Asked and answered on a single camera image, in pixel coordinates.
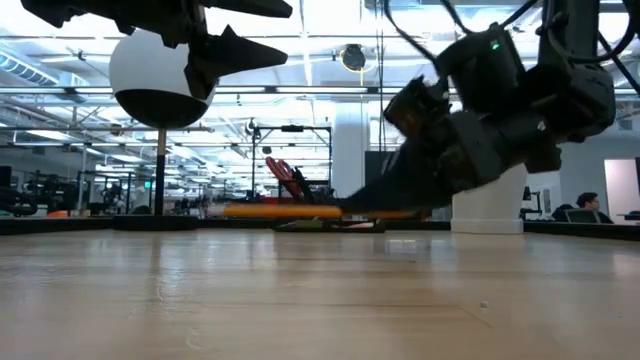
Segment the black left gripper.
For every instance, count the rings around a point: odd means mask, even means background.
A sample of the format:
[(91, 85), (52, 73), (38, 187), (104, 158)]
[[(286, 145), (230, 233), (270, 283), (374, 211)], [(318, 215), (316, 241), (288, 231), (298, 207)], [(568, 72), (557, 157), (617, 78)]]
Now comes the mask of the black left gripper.
[(184, 74), (192, 97), (207, 99), (221, 77), (283, 65), (288, 55), (241, 36), (230, 26), (220, 35), (205, 34), (205, 7), (246, 14), (289, 18), (293, 8), (284, 0), (22, 0), (22, 7), (50, 25), (61, 28), (73, 17), (96, 15), (115, 22), (132, 35), (136, 29), (159, 34), (163, 44), (188, 44)]

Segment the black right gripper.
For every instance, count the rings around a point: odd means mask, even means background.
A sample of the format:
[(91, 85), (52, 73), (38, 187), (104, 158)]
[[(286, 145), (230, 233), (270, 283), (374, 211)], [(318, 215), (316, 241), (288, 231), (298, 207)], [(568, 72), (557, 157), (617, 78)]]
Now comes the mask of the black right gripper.
[(505, 171), (489, 133), (473, 112), (444, 116), (433, 125), (431, 137), (436, 148), (435, 176), (419, 146), (404, 142), (384, 173), (344, 199), (344, 210), (441, 208), (451, 204), (451, 194), (484, 186)]

